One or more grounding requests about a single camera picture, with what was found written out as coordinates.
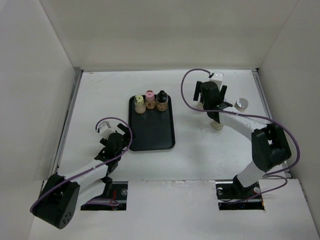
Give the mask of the yellow cap spice bottle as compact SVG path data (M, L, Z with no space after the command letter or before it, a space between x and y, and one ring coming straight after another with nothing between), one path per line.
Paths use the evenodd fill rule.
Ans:
M134 110L137 114L144 114L146 111L145 100L142 95L136 95L134 97Z

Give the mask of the small black cap spice bottle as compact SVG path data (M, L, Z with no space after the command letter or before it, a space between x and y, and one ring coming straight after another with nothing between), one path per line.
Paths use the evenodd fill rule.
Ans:
M161 111L161 112L166 111L168 108L168 101L169 101L168 94L164 90L161 90L156 95L156 108L157 108L157 110Z

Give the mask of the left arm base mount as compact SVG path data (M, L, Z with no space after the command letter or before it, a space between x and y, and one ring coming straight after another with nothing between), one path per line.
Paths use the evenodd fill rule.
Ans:
M81 211L125 211L127 209L128 182L113 181L106 176L102 179L104 190L91 200L98 204L84 204Z

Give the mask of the grey cap pepper grinder bottle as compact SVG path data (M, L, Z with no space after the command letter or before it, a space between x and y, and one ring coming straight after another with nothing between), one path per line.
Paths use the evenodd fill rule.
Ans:
M196 109L203 112L204 111L204 104L199 100L196 104Z

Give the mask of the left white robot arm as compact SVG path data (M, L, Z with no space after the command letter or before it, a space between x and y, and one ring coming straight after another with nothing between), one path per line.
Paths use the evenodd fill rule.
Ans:
M113 182L109 175L118 167L122 156L129 150L134 134L123 120L112 129L109 118L102 119L95 130L100 135L102 150L79 170L51 175L30 213L44 222L65 228L77 209L86 206L118 207L117 195L112 193Z

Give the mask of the pink cap spice bottle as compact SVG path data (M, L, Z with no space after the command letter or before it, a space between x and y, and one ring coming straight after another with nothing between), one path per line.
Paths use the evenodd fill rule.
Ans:
M152 90L147 90L145 92L145 106L149 110L152 110L156 107L156 97Z

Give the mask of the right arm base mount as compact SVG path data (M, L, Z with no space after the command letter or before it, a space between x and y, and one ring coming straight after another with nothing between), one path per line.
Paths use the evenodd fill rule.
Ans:
M265 210L260 184L243 187L234 177L215 182L218 209L220 211Z

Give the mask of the black cap grinder bottle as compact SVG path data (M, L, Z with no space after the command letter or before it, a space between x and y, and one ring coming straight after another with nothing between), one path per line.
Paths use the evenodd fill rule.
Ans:
M212 128L213 128L214 130L216 130L216 131L221 131L221 130L223 129L223 127L224 127L223 124L218 123L218 122L215 121L215 120L212 120L211 126L212 126Z

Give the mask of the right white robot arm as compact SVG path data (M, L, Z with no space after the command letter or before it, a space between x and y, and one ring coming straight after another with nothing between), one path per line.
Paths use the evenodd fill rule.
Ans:
M259 115L243 114L225 101L227 86L218 87L214 81L197 81L194 101L202 103L202 112L218 126L227 126L251 142L251 162L232 179L233 199L245 197L258 180L275 166L292 156L285 128Z

